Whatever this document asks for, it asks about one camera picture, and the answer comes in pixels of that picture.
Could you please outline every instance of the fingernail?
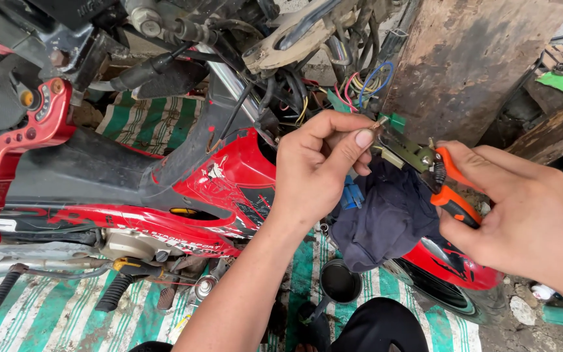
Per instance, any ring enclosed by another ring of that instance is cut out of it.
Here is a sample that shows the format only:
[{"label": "fingernail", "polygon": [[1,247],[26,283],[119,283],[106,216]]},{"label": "fingernail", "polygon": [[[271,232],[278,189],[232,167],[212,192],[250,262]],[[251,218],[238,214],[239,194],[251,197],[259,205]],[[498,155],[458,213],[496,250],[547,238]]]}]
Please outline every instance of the fingernail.
[{"label": "fingernail", "polygon": [[359,148],[366,148],[373,143],[373,138],[373,132],[371,130],[360,130],[358,134],[355,135],[355,143]]}]

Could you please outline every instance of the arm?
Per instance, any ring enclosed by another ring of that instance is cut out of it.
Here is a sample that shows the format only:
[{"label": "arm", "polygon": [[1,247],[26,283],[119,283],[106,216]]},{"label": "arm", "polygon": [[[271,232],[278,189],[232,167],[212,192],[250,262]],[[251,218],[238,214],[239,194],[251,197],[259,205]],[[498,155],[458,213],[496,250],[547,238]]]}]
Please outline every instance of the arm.
[{"label": "arm", "polygon": [[370,172],[366,150],[373,133],[362,128],[372,124],[366,116],[328,110],[281,139],[269,216],[196,310],[173,352],[256,350],[300,242],[338,203],[349,169]]},{"label": "arm", "polygon": [[462,174],[496,203],[479,230],[443,212],[440,233],[481,265],[563,295],[563,173],[503,150],[442,142]]}]

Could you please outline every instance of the dark rag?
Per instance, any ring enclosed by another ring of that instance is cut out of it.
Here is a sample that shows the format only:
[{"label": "dark rag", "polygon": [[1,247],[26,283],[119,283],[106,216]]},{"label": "dark rag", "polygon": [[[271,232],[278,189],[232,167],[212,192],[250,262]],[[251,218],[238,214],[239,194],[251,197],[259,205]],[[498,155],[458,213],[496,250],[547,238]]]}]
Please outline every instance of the dark rag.
[{"label": "dark rag", "polygon": [[343,260],[353,272],[379,267],[414,248],[421,237],[440,237],[431,191],[409,165],[399,170],[384,159],[369,165],[371,174],[355,179],[364,195],[362,208],[340,211],[330,229]]}]

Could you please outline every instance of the black pants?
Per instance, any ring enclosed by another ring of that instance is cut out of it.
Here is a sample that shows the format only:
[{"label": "black pants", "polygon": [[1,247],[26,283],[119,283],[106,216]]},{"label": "black pants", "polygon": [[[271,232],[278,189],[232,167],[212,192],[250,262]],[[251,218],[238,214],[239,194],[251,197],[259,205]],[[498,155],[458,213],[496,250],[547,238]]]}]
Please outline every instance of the black pants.
[{"label": "black pants", "polygon": [[[361,305],[336,341],[331,352],[387,352],[395,345],[401,352],[427,352],[425,334],[412,312],[390,298],[373,298]],[[170,352],[173,345],[148,341],[129,352]]]}]

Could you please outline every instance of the blue wire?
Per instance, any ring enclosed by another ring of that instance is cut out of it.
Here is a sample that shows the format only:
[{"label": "blue wire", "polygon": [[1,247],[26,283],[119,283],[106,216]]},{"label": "blue wire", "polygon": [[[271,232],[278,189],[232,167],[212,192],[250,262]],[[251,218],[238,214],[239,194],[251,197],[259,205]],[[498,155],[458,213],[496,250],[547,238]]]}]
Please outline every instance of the blue wire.
[{"label": "blue wire", "polygon": [[392,73],[395,71],[395,66],[390,62],[390,61],[386,61],[384,63],[382,63],[381,65],[379,65],[377,68],[375,68],[375,70],[370,74],[370,76],[368,76],[366,78],[366,80],[364,81],[364,85],[362,86],[362,90],[360,91],[360,97],[358,98],[358,103],[360,105],[360,109],[363,109],[364,106],[362,105],[362,96],[364,95],[364,88],[366,88],[366,85],[368,84],[368,82],[373,78],[373,76],[375,76],[375,74],[377,72],[379,72],[379,70],[384,66],[384,65],[389,65],[390,66],[390,72],[388,72],[388,77],[386,77],[386,81],[379,86],[379,88],[377,88],[374,92],[372,92],[371,94],[368,95],[368,97],[372,97],[375,93],[379,92],[383,87],[386,86],[386,84],[388,84],[388,82],[390,81],[390,78],[392,77]]}]

